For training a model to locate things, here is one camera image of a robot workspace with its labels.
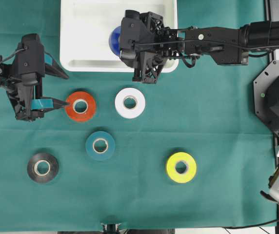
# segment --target yellow tape roll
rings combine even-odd
[[[177,172],[175,168],[179,162],[183,162],[186,166],[186,170],[183,173]],[[176,183],[187,183],[188,181],[191,181],[197,171],[197,164],[194,158],[184,152],[178,152],[171,155],[167,160],[165,167],[168,176]]]

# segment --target white tape roll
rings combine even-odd
[[[133,108],[127,108],[124,105],[124,101],[131,98],[135,101]],[[116,96],[115,99],[116,110],[124,118],[136,118],[145,109],[145,97],[140,90],[135,88],[122,89]]]

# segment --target black tape roll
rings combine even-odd
[[[45,173],[40,173],[38,171],[38,165],[41,162],[48,164],[48,171]],[[57,159],[48,153],[38,153],[33,155],[27,166],[28,175],[37,183],[46,183],[52,180],[57,175],[58,169]]]

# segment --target teal tape roll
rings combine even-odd
[[[33,99],[31,101],[31,110],[48,109],[53,107],[52,99]]]
[[[98,140],[103,140],[106,143],[106,148],[102,152],[98,152],[95,149],[95,143]],[[92,133],[87,138],[86,143],[85,143],[85,149],[86,149],[87,154],[92,159],[97,160],[97,161],[104,161],[104,160],[111,158],[111,156],[114,154],[115,147],[116,147],[116,144],[115,144],[115,140],[113,139],[113,137],[109,133],[103,132],[103,131]]]

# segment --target tape roll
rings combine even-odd
[[[53,107],[52,99],[32,99],[31,101],[31,110],[50,109]]]
[[[185,164],[185,171],[177,171],[176,166],[178,163]],[[176,183],[187,183],[196,175],[197,164],[194,158],[188,153],[178,152],[171,155],[167,160],[166,172],[168,176]]]
[[[135,106],[133,108],[127,108],[124,101],[128,98],[135,101]],[[119,115],[124,118],[136,118],[145,109],[146,101],[144,95],[140,90],[135,88],[125,88],[122,89],[116,96],[115,107]]]
[[[67,115],[76,122],[86,122],[91,119],[96,112],[96,102],[87,92],[74,92],[67,98],[66,102],[68,102],[69,105],[65,107],[65,111]],[[84,102],[86,104],[86,109],[82,112],[76,110],[76,104],[79,102]]]
[[[105,142],[105,148],[101,151],[97,150],[96,143],[97,141],[102,140]],[[87,154],[94,160],[104,161],[114,154],[116,148],[115,140],[113,137],[103,131],[92,133],[86,140],[85,149]]]
[[[40,172],[40,163],[47,164],[47,171]],[[57,159],[48,153],[38,153],[34,155],[28,162],[27,172],[29,177],[37,183],[46,183],[52,180],[58,173]]]

